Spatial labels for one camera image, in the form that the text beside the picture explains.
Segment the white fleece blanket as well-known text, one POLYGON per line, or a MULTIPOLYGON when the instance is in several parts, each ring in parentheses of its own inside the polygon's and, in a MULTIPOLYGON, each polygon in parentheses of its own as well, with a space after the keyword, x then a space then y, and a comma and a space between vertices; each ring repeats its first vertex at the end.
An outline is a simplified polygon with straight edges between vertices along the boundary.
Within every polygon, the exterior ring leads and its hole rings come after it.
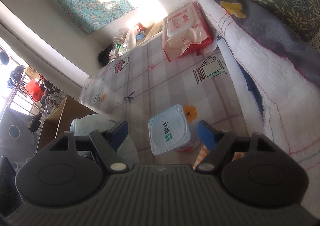
POLYGON ((220 35, 249 133, 262 132, 308 174, 303 206, 319 214, 319 53, 249 0, 190 0, 220 35))

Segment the yogurt cup foil lid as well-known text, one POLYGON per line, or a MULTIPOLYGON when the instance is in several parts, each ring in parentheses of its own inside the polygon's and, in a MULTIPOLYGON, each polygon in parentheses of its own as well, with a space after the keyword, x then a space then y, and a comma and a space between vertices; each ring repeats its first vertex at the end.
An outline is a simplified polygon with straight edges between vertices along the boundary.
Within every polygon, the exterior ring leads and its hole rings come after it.
POLYGON ((189 153, 200 145, 196 134, 191 132, 183 107, 176 104, 148 122, 150 147, 153 155, 169 151, 189 153))

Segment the red wet wipes pack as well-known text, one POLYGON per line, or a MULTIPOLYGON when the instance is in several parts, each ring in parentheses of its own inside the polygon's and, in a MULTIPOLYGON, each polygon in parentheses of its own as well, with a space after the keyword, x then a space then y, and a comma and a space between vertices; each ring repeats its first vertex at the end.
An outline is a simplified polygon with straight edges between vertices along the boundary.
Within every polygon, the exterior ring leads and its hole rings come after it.
POLYGON ((169 62, 213 42, 213 33, 198 3, 189 3, 163 19, 162 49, 169 62))

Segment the cardboard box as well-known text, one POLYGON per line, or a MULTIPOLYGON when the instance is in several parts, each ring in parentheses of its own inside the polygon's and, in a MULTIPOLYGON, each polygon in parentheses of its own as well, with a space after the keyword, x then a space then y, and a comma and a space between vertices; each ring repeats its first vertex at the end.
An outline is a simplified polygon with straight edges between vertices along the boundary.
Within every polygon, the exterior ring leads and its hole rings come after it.
POLYGON ((64 131, 69 131, 74 119, 93 114, 96 114, 96 112, 82 105, 72 97, 66 97, 44 120, 37 152, 41 151, 46 145, 59 136, 59 134, 64 131))

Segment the grey dotted hanging cloth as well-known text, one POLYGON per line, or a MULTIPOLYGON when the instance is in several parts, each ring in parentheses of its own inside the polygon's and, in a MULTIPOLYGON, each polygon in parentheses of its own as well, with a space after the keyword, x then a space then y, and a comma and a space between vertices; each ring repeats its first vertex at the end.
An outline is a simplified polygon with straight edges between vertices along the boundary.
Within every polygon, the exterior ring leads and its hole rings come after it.
POLYGON ((35 154, 37 136, 28 124, 32 116, 6 108, 1 118, 1 156, 5 156, 15 171, 18 171, 35 154))

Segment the plaid cartoon bed sheet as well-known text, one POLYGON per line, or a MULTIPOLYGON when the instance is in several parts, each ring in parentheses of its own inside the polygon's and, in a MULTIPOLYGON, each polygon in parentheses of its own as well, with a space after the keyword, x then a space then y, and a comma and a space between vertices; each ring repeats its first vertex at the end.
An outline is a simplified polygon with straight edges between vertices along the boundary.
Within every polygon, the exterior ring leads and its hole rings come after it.
POLYGON ((197 150, 169 151, 158 156, 151 152, 149 120, 176 104, 182 106, 193 137, 201 120, 219 130, 248 134, 231 71, 220 51, 168 61, 161 37, 124 54, 89 77, 79 100, 97 113, 126 120, 139 160, 144 164, 195 162, 197 150))

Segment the white plastic shopping bag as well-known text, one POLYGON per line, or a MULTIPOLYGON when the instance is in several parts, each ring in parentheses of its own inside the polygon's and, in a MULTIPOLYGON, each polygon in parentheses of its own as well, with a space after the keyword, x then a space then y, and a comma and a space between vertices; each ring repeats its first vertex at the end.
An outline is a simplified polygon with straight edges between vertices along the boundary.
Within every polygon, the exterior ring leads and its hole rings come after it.
POLYGON ((135 164, 139 164, 138 151, 135 144, 129 134, 124 138, 124 129, 122 128, 120 133, 111 135, 107 131, 113 127, 117 127, 119 121, 116 121, 107 114, 92 114, 83 118, 76 118, 71 122, 70 131, 74 132, 74 136, 89 136, 92 131, 100 131, 109 145, 114 148, 120 158, 129 167, 135 164))

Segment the orange striped white cloth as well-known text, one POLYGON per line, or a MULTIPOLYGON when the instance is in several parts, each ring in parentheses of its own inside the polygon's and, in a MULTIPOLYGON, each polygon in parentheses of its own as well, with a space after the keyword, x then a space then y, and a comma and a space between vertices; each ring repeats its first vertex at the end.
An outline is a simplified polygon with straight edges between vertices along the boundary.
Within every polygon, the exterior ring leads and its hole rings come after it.
MULTIPOLYGON (((247 153, 244 152, 235 152, 233 155, 232 160, 237 160, 239 158, 243 158, 244 156, 246 156, 247 153)), ((210 151, 207 149, 206 146, 203 146, 197 156, 197 159, 193 165, 193 170, 196 169, 196 167, 207 157, 209 156, 211 159, 213 159, 213 154, 210 154, 210 151)))

